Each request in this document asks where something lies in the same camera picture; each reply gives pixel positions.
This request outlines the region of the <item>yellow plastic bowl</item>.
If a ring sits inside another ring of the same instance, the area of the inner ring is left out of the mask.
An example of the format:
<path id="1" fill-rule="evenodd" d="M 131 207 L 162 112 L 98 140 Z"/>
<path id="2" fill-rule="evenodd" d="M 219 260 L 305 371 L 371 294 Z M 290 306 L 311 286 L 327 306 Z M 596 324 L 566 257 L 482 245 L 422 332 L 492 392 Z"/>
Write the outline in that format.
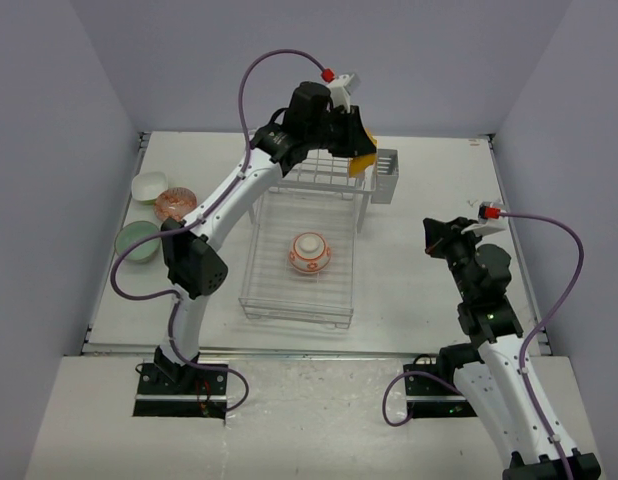
<path id="1" fill-rule="evenodd" d="M 349 159 L 348 161 L 348 177 L 354 178 L 359 176 L 360 174 L 364 174 L 365 170 L 373 165 L 377 161 L 377 139 L 370 133 L 369 130 L 365 131 L 367 138 L 371 141 L 374 146 L 374 151 L 369 154 L 355 156 Z"/>

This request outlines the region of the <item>orange white upturned bowl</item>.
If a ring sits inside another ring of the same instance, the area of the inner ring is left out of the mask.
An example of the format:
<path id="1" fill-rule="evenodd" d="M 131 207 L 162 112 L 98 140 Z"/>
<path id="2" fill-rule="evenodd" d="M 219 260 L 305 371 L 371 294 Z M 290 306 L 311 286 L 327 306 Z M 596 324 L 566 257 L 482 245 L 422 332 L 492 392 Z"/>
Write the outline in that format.
<path id="1" fill-rule="evenodd" d="M 320 233 L 303 232 L 290 242 L 288 263 L 302 274 L 317 274 L 330 264 L 331 259 L 331 247 Z"/>

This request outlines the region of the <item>blue zigzag patterned bowl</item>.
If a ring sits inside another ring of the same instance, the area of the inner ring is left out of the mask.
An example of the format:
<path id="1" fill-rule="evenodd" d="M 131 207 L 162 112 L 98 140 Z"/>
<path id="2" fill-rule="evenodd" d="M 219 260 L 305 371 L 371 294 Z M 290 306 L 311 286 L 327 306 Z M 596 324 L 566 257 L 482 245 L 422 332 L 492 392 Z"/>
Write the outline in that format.
<path id="1" fill-rule="evenodd" d="M 155 200 L 154 214 L 161 222 L 168 218 L 181 221 L 198 205 L 196 195 L 184 187 L 174 187 L 163 191 Z"/>

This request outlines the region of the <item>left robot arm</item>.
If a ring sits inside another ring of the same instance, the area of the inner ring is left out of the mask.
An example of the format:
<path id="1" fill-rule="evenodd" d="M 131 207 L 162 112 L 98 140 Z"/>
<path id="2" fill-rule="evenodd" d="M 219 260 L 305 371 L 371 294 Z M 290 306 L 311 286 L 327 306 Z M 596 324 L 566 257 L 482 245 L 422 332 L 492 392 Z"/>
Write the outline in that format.
<path id="1" fill-rule="evenodd" d="M 173 310 L 154 364 L 172 391 L 184 393 L 197 379 L 199 332 L 210 296 L 228 275 L 218 252 L 238 220 L 270 187 L 313 150 L 348 162 L 356 177 L 377 158 L 377 144 L 352 104 L 354 77 L 342 74 L 327 84 L 305 81 L 287 107 L 247 139 L 237 167 L 182 220 L 161 226 L 163 260 L 174 288 Z"/>

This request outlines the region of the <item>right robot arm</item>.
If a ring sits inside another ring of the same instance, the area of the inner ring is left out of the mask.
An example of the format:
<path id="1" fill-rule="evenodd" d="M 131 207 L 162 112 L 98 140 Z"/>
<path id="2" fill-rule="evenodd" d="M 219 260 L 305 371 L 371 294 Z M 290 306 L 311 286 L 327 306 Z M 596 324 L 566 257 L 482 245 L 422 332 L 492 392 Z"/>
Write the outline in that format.
<path id="1" fill-rule="evenodd" d="M 475 220 L 426 218 L 423 226 L 426 253 L 446 262 L 458 289 L 458 320 L 469 339 L 440 350 L 437 385 L 468 401 L 496 446 L 503 478 L 600 478 L 596 455 L 582 451 L 564 428 L 531 364 L 506 295 L 510 255 L 483 243 Z"/>

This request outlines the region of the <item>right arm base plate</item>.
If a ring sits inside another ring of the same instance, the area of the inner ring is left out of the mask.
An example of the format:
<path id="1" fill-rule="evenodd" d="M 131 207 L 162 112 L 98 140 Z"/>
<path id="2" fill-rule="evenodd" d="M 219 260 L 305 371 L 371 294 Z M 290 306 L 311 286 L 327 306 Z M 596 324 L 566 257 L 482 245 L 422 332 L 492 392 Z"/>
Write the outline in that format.
<path id="1" fill-rule="evenodd" d="M 476 413 L 468 401 L 428 377 L 404 379 L 406 405 L 413 419 L 470 418 Z"/>

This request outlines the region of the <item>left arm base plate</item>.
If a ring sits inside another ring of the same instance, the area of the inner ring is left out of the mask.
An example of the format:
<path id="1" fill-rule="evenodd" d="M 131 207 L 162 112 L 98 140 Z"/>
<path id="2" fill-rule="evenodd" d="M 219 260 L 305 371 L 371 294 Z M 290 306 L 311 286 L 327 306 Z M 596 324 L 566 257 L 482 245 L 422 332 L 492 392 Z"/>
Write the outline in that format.
<path id="1" fill-rule="evenodd" d="M 226 418 L 225 373 L 194 369 L 173 382 L 152 363 L 140 363 L 135 371 L 134 417 Z"/>

